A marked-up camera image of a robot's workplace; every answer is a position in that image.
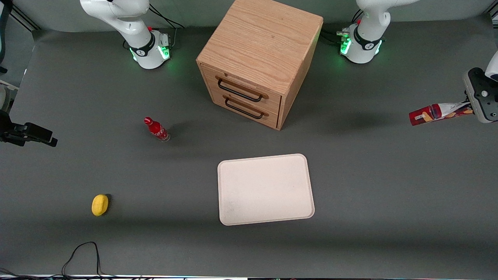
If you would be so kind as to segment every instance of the coca-cola bottle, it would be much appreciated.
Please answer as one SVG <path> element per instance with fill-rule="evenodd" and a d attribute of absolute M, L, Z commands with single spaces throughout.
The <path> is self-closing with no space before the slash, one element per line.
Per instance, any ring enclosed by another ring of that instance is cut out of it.
<path fill-rule="evenodd" d="M 169 140 L 170 134 L 160 123 L 153 121 L 150 117 L 146 117 L 145 119 L 143 119 L 143 122 L 149 127 L 150 133 L 161 140 L 161 142 L 166 142 Z"/>

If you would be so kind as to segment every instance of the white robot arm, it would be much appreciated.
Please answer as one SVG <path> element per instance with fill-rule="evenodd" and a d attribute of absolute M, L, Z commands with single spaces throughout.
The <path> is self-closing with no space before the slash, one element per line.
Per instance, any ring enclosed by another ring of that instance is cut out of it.
<path fill-rule="evenodd" d="M 498 122 L 498 51 L 486 71 L 476 67 L 464 74 L 465 93 L 481 123 Z"/>
<path fill-rule="evenodd" d="M 149 0 L 80 0 L 85 12 L 114 27 L 128 42 L 134 60 L 145 69 L 159 67 L 169 59 L 169 37 L 149 31 L 143 20 L 122 20 L 138 17 L 149 10 Z"/>
<path fill-rule="evenodd" d="M 337 32 L 343 36 L 340 53 L 354 63 L 367 63 L 378 53 L 382 35 L 391 22 L 387 11 L 391 7 L 408 5 L 420 0 L 356 0 L 363 10 L 361 23 L 343 28 Z"/>

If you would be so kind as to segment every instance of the wooden drawer cabinet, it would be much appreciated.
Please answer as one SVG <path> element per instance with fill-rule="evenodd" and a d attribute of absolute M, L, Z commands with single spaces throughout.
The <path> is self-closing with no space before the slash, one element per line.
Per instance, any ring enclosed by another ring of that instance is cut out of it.
<path fill-rule="evenodd" d="M 323 18 L 272 0 L 235 0 L 197 65 L 213 102 L 280 130 Z"/>

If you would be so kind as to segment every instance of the snack package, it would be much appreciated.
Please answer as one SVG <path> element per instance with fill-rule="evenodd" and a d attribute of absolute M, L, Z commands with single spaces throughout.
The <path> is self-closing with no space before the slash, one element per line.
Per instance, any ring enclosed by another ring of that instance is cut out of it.
<path fill-rule="evenodd" d="M 472 114 L 474 111 L 470 102 L 460 103 L 438 103 L 432 104 L 417 111 L 411 112 L 410 122 L 412 126 L 425 123 L 455 118 L 459 116 Z"/>

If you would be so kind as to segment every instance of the bottle cap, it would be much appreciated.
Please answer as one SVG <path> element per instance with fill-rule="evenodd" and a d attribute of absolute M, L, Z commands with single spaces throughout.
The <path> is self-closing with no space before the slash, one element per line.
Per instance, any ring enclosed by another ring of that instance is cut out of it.
<path fill-rule="evenodd" d="M 150 125 L 152 125 L 152 123 L 153 123 L 154 121 L 153 121 L 150 117 L 145 117 L 145 119 L 143 119 L 143 122 L 144 122 L 146 125 L 150 126 Z"/>

